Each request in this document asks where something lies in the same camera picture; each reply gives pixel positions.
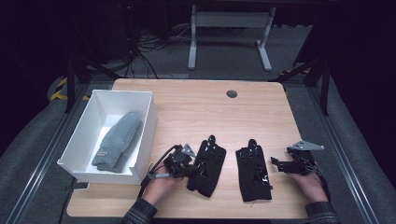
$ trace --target metal bracket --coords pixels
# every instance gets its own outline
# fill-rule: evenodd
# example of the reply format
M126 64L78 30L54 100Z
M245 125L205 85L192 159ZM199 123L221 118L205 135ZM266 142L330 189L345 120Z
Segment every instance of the metal bracket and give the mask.
M188 156L191 156L191 157L196 158L195 153L192 151L192 149L191 149L191 147L190 147L189 144L186 144L186 145L181 149L181 152L182 152L183 154L186 154L186 155L188 155Z
M324 146L316 145L303 140L293 144L291 147L288 148L301 151L324 150Z
M166 178L171 176L171 174L148 174L148 179L155 179L155 178Z

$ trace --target sleeve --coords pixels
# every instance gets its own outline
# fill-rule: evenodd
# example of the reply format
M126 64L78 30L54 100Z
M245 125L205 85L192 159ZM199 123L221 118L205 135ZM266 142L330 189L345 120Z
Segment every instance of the sleeve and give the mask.
M305 207L310 224L341 223L331 203L310 203Z
M121 224L149 224L157 211L152 204L138 198L125 214Z

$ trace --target robotic hand device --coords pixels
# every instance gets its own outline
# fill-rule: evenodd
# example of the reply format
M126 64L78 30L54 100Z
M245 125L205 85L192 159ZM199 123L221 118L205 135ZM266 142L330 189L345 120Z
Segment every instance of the robotic hand device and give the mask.
M184 147L182 145L174 145L169 148L148 171L148 174L140 184L141 189L137 197L140 198L143 195L143 192L151 179L166 178L169 176L178 178L194 174L198 170L198 167L193 164L189 164L189 162L192 161L191 157L195 158L196 156L188 144ZM156 174L159 169L158 165L161 161L163 161L163 165L168 171L167 174Z
M279 161L271 157L273 165L277 166L279 172L308 175L315 172L321 176L321 171L315 164L311 150L324 150L324 146L318 146L306 141L299 141L291 147L287 147L288 153L292 157L292 161Z

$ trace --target black glove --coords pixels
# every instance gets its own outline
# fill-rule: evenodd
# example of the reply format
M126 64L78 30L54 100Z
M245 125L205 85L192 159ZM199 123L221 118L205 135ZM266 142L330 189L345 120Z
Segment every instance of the black glove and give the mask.
M262 147L254 139L250 139L248 147L242 147L235 153L243 201L271 200L272 186L268 179Z
M199 148L194 165L198 171L189 177L187 189L198 190L202 195L210 198L219 181L222 164L227 151L216 144L213 135L204 140Z

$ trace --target gray fabric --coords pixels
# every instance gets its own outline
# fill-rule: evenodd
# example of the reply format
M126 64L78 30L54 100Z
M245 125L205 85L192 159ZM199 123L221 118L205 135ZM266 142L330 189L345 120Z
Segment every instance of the gray fabric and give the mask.
M114 167L109 167L106 164L99 164L96 166L96 168L99 171L109 171L117 174L122 173L122 169L125 167L126 162L129 160L131 154L134 152L134 149L142 133L143 133L143 125L139 125L134 134L134 138L131 141L131 144L127 147L127 149L124 152L120 154L120 157L117 160L117 163Z
M137 113L125 114L103 138L101 146L92 160L92 165L98 166L98 170L110 171L113 169L121 153L131 144L140 123L141 120Z

